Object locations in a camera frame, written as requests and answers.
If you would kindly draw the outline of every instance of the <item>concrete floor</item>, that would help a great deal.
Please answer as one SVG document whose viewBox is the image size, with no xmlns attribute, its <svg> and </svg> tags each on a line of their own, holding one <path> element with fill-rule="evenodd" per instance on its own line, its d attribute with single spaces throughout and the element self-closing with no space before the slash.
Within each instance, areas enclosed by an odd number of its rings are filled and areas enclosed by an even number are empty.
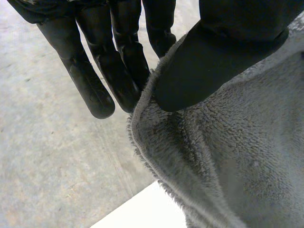
<svg viewBox="0 0 304 228">
<path fill-rule="evenodd" d="M 178 0 L 175 15 L 180 38 L 199 18 L 197 0 Z M 140 26 L 152 68 L 144 13 Z M 127 114 L 117 105 L 95 119 L 54 49 L 6 1 L 0 59 L 0 228 L 88 228 L 152 183 L 128 141 Z"/>
</svg>

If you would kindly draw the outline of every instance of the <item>gray fleece cloth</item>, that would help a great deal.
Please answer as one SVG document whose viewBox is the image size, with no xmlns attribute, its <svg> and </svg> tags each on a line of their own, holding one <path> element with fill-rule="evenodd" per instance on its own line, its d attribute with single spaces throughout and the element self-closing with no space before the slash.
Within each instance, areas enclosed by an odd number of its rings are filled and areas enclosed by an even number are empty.
<svg viewBox="0 0 304 228">
<path fill-rule="evenodd" d="M 304 228 L 304 14 L 289 28 L 274 54 L 185 110 L 153 98 L 183 38 L 151 75 L 130 136 L 189 228 Z"/>
</svg>

